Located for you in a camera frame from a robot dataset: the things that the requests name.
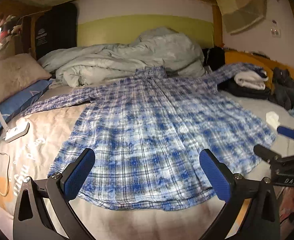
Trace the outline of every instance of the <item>plaid shirt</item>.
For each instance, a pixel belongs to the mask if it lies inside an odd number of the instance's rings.
[[[38,102],[24,115],[90,101],[52,164],[62,172],[86,148],[96,163],[79,196],[108,209],[180,210],[215,193],[199,164],[209,148],[234,173],[260,158],[256,144],[275,140],[268,126],[217,91],[252,64],[230,64],[199,79],[167,78],[164,68]]]

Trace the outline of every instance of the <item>beige pillow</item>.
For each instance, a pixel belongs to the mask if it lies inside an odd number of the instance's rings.
[[[50,78],[29,54],[0,60],[0,103],[39,80]]]

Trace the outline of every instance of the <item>lamp base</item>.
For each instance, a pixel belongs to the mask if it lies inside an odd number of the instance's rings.
[[[22,122],[16,127],[9,129],[6,132],[5,142],[9,143],[21,136],[24,136],[28,132],[29,126],[29,122]]]

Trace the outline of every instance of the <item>white wall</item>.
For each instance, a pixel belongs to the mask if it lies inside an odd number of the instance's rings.
[[[272,20],[281,29],[281,38],[273,38]],[[272,60],[294,67],[294,17],[288,0],[268,0],[266,19],[240,34],[229,35],[223,26],[223,43],[237,50],[262,51]]]
[[[78,24],[97,19],[162,14],[213,22],[212,6],[200,0],[77,0]]]

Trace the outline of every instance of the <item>blue textured pad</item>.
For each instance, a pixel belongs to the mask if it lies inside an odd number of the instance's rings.
[[[217,164],[207,154],[206,150],[202,150],[200,152],[199,163],[213,189],[215,190],[217,197],[220,200],[228,202],[231,196],[230,184],[228,183],[225,176],[221,173]]]
[[[88,149],[87,154],[71,173],[64,184],[64,193],[66,200],[75,199],[84,184],[88,174],[95,164],[95,153],[92,149]]]
[[[292,130],[292,129],[289,129],[289,128],[284,127],[284,126],[279,126],[279,127],[277,127],[277,132],[279,134],[287,136],[288,138],[294,139],[294,130]]]

